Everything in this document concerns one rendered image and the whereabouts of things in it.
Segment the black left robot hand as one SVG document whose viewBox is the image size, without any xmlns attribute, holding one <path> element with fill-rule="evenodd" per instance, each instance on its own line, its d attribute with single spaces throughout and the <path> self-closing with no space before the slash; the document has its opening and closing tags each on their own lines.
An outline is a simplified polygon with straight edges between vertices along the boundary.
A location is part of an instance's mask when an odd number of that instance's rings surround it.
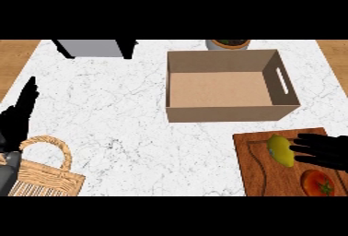
<svg viewBox="0 0 348 236">
<path fill-rule="evenodd" d="M 0 112 L 0 152 L 17 151 L 26 140 L 28 120 L 39 92 L 35 77 L 30 77 L 14 105 Z"/>
</svg>

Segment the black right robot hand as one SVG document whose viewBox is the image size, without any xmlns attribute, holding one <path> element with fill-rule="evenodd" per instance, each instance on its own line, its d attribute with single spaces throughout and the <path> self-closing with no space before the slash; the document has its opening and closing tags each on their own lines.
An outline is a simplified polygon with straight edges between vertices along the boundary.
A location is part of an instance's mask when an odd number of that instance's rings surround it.
<svg viewBox="0 0 348 236">
<path fill-rule="evenodd" d="M 297 134 L 289 149 L 296 161 L 348 173 L 348 136 Z"/>
</svg>

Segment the red tomato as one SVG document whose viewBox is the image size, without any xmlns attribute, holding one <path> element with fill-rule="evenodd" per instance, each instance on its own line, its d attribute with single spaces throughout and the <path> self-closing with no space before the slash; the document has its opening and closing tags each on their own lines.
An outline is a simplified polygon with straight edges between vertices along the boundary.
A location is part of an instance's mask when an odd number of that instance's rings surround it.
<svg viewBox="0 0 348 236">
<path fill-rule="evenodd" d="M 306 170 L 302 173 L 300 186 L 306 196 L 334 195 L 333 181 L 321 171 Z"/>
</svg>

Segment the brown wooden cutting board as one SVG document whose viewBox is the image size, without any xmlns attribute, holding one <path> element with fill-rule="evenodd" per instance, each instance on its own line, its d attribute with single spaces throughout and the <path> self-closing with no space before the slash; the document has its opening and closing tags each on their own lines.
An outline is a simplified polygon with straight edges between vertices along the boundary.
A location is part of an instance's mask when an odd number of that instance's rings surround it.
<svg viewBox="0 0 348 236">
<path fill-rule="evenodd" d="M 348 173 L 294 162 L 284 167 L 271 157 L 266 141 L 272 135 L 291 141 L 299 133 L 325 135 L 322 127 L 234 134 L 234 152 L 246 196 L 305 196 L 300 177 L 305 171 L 321 171 L 334 185 L 334 196 L 348 196 Z"/>
</svg>

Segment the cardboard box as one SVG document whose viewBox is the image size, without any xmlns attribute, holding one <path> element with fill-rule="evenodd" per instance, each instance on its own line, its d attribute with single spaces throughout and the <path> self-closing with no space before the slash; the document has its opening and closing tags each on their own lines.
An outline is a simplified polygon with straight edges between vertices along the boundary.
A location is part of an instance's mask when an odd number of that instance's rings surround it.
<svg viewBox="0 0 348 236">
<path fill-rule="evenodd" d="M 277 51 L 166 54 L 165 112 L 171 123 L 277 121 L 299 107 Z"/>
</svg>

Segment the grey and black appliance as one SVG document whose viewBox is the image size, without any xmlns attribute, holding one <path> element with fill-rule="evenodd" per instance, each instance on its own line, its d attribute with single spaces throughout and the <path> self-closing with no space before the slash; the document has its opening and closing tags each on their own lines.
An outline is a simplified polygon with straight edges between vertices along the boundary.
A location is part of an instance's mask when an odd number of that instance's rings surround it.
<svg viewBox="0 0 348 236">
<path fill-rule="evenodd" d="M 131 59 L 135 40 L 53 40 L 67 59 L 76 57 L 122 57 Z"/>
</svg>

